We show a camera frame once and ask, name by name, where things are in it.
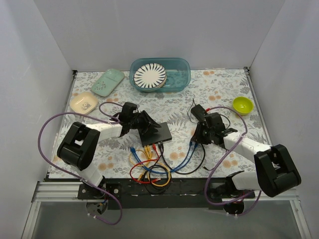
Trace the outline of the black power adapter brick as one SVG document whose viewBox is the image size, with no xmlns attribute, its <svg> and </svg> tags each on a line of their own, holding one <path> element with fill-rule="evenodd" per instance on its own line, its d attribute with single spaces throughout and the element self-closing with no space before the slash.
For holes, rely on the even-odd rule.
<svg viewBox="0 0 319 239">
<path fill-rule="evenodd" d="M 198 121 L 205 121 L 205 116 L 207 115 L 207 112 L 200 104 L 192 107 L 190 111 Z"/>
</svg>

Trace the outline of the black network switch box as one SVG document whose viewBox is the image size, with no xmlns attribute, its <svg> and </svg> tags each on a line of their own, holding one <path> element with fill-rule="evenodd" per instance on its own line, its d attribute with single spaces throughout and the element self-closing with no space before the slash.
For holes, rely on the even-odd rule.
<svg viewBox="0 0 319 239">
<path fill-rule="evenodd" d="M 139 129 L 139 136 L 141 139 L 142 146 L 152 145 L 153 143 L 159 143 L 159 142 L 165 142 L 172 140 L 172 135 L 170 133 L 170 130 L 168 128 L 167 122 L 160 123 L 159 128 L 155 128 L 158 131 L 157 132 L 150 132 L 142 133 L 142 130 Z"/>
</svg>

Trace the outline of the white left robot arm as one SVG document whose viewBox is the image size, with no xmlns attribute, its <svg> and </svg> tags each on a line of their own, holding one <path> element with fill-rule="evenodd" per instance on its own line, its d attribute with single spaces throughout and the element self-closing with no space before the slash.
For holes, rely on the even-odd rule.
<svg viewBox="0 0 319 239">
<path fill-rule="evenodd" d="M 149 136 L 161 128 L 146 111 L 138 111 L 138 106 L 130 102 L 124 103 L 112 120 L 96 124 L 73 123 L 57 150 L 57 156 L 64 163 L 71 165 L 81 179 L 95 187 L 103 181 L 103 175 L 92 163 L 98 142 L 122 137 L 132 129 Z"/>
</svg>

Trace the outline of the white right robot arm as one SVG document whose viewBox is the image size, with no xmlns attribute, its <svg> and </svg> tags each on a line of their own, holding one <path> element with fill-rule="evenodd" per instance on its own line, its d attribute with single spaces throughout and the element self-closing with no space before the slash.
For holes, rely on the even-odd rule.
<svg viewBox="0 0 319 239">
<path fill-rule="evenodd" d="M 261 190 L 275 197 L 301 184 L 301 176 L 285 146 L 271 146 L 243 137 L 236 129 L 226 128 L 219 113 L 208 114 L 206 110 L 192 110 L 191 113 L 198 120 L 191 138 L 193 142 L 213 143 L 227 151 L 233 149 L 255 165 L 252 172 L 238 171 L 228 175 L 216 188 L 217 192 Z"/>
</svg>

